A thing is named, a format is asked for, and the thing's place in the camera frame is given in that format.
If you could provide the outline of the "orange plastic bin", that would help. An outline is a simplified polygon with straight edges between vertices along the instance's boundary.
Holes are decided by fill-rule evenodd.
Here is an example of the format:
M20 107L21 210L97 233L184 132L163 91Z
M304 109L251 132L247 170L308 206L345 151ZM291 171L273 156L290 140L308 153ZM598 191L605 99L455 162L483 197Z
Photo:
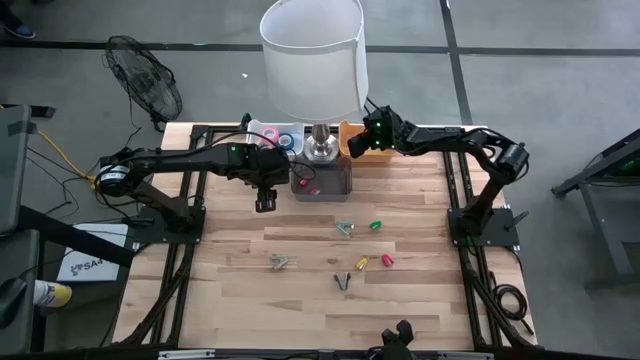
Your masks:
M365 130L365 126L362 123L349 123L343 120L338 126L338 140L339 149L343 156L350 158L354 162L375 162L386 163L391 160L393 156L397 154L394 149L380 150L367 150L362 156L358 158L352 158L348 148L348 140Z

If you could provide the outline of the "white plastic bin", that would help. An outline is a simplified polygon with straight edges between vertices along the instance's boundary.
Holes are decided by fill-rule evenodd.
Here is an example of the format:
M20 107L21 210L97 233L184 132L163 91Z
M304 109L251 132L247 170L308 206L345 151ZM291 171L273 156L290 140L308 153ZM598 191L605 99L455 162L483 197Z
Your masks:
M261 132L264 127L277 128L279 135L281 133L290 133L295 140L295 146L292 150L288 150L287 152L292 155L302 154L305 141L304 125L302 123L263 123L259 120L253 119L248 124L246 142L257 145L269 145L268 141L264 141L262 139Z

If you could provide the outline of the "grey translucent plastic bin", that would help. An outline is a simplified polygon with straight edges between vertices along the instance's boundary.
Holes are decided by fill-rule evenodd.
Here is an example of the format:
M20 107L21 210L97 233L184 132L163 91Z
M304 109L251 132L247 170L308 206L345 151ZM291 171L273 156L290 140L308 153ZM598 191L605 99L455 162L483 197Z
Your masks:
M300 202L345 202L352 191L352 164L344 156L328 164L312 163L304 156L292 161L291 191ZM306 179L309 184L301 188L298 182ZM313 188L320 189L311 195Z

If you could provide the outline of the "silver lamp with white shade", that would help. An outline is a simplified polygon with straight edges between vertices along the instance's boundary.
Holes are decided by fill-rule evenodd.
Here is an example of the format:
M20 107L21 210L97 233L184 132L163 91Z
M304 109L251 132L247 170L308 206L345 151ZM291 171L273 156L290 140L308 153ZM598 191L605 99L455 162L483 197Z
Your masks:
M339 142L329 125L360 114L369 90L361 2L277 0L259 31L272 104L312 125L306 159L335 161Z

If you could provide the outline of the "black floor fan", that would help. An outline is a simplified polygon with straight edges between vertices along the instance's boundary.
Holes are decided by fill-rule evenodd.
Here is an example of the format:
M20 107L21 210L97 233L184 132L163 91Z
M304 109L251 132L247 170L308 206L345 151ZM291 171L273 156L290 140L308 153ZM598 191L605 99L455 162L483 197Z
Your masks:
M113 35L105 47L106 66L116 80L150 117L157 132L175 121L183 110L174 72L146 46L126 35Z

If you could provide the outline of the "white paper sign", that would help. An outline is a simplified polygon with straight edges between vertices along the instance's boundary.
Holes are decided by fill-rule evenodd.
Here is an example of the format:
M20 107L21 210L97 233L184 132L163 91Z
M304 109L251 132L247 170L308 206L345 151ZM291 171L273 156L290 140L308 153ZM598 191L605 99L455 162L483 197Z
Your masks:
M129 232L124 224L82 223L75 225L75 228L120 247L125 245ZM115 263L67 247L56 280L61 283L110 282L117 279L118 271L119 266Z

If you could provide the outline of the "black diagonal beam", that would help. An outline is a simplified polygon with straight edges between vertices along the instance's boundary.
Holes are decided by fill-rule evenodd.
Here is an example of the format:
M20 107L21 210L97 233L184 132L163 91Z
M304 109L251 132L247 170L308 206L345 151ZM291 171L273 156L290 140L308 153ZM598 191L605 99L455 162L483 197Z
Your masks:
M127 268L130 267L135 256L135 252L131 250L26 206L21 206L19 209L18 227L24 230L37 230L46 241Z

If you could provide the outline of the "black metal stand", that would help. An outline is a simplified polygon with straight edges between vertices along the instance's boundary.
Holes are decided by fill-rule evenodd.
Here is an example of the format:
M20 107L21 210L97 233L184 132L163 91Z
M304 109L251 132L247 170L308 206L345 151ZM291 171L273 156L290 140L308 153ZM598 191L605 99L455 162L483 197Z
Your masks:
M640 128L597 153L577 174L551 188L557 198L581 193L596 237L613 265L613 273L585 284L587 290L640 285Z

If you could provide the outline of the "white and yellow bottle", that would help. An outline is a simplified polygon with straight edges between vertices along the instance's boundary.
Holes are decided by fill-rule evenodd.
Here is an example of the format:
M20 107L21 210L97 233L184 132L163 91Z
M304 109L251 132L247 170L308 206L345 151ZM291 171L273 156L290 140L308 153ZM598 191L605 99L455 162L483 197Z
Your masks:
M67 285L43 280L34 282L34 306L59 308L66 305L71 297L72 289Z

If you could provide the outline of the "grey desk panel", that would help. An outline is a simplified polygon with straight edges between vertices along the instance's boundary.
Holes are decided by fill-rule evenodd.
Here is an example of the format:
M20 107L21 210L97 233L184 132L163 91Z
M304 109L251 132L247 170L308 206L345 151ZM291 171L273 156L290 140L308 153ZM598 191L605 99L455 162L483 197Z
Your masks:
M21 278L26 292L13 322L0 329L0 357L30 351L34 315L33 292L39 262L39 233L25 230L0 238L0 284Z
M17 226L30 118L26 106L0 109L0 235Z

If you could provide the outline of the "person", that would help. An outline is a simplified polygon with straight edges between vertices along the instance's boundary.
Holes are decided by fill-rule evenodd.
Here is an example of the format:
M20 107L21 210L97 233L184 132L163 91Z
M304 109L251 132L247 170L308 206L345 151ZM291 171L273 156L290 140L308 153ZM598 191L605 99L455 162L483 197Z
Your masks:
M13 36L23 39L34 39L34 30L20 20L5 0L0 0L0 25Z

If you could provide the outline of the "black computer mouse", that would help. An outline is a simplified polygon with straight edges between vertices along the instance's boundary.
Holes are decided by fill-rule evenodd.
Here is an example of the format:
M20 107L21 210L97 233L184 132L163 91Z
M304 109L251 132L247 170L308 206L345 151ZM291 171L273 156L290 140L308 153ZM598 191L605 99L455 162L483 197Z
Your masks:
M8 327L15 319L27 284L21 278L10 278L0 284L0 329Z

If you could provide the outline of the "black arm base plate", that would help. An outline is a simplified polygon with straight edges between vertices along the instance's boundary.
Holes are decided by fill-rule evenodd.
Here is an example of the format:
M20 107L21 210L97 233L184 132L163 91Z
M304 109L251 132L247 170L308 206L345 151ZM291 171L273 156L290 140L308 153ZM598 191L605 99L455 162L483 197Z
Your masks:
M471 235L458 224L463 211L461 209L449 209L447 221L451 242L458 247L513 247L519 246L519 237L516 230L516 219L509 208L497 208L479 235Z
M203 207L189 206L185 215L144 206L133 228L141 243L195 245L202 239L206 218Z

